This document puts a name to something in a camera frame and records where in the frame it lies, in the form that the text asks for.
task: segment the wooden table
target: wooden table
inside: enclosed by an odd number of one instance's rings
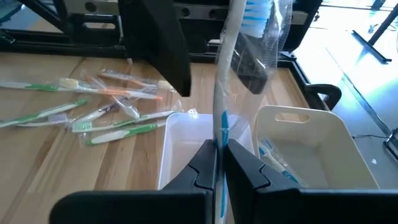
[[[102,68],[161,77],[144,62],[130,66],[120,59],[11,53],[0,53],[0,58],[3,80],[55,82],[58,78],[79,78],[84,72],[96,73]],[[163,91],[159,95],[164,100],[138,100],[135,105],[140,111],[156,111],[180,100],[185,111],[195,108],[198,113],[211,113],[216,66],[193,63],[191,68],[191,97],[181,98]],[[0,119],[31,114],[78,97],[77,93],[0,89]],[[90,103],[69,114],[78,116],[106,102],[106,98],[92,96]],[[279,69],[262,104],[308,108],[287,68]],[[117,111],[108,118],[120,120],[123,116],[122,111]],[[160,128],[120,141],[82,147],[80,138],[62,126],[0,129],[1,223],[46,223],[54,203],[79,190],[156,189],[163,139],[164,128]]]

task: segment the floor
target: floor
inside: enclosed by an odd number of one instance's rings
[[[367,34],[369,25],[382,22],[388,13],[323,7],[321,17],[312,24],[295,51],[312,83],[340,87],[343,96],[333,112],[345,122],[353,136],[386,136],[398,127],[396,29],[390,27],[375,45],[393,59],[387,65],[381,64],[351,35],[355,29],[368,39],[371,35]],[[362,25],[356,25],[359,24],[356,21],[362,21]],[[398,161],[384,148],[384,139],[364,137],[355,141],[380,187],[397,188]]]

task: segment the cable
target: cable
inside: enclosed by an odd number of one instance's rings
[[[363,137],[375,137],[375,138],[383,138],[383,139],[387,139],[388,137],[386,136],[377,136],[377,135],[373,135],[373,134],[357,134],[355,136],[352,136],[353,139],[356,138],[363,138]]]

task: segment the white tray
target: white tray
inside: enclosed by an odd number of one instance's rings
[[[280,113],[309,119],[280,121]],[[378,189],[344,122],[331,112],[265,106],[257,116],[257,138],[264,137],[310,188]]]
[[[213,139],[213,115],[175,113],[167,118],[158,189],[181,172],[207,139]],[[237,141],[254,153],[249,126]]]

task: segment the basket handle hole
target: basket handle hole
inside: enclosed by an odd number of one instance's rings
[[[310,117],[305,114],[277,113],[275,115],[275,120],[284,122],[307,123],[310,120]]]

